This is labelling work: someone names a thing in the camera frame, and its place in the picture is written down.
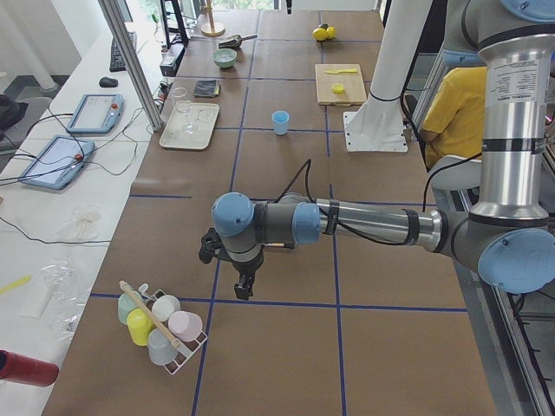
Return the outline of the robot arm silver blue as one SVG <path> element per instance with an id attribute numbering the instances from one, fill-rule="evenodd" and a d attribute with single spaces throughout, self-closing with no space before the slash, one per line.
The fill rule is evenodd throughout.
<path id="1" fill-rule="evenodd" d="M 351 204 L 284 194 L 253 202 L 230 192 L 212 206 L 199 258 L 230 262 L 236 296 L 248 299 L 267 244 L 310 244 L 357 235 L 386 245 L 420 245 L 449 256 L 486 283 L 519 294 L 554 278 L 554 237 L 539 204 L 545 150 L 545 91 L 554 51 L 551 1 L 451 1 L 443 48 L 453 63 L 486 65 L 480 198 L 469 212 Z"/>

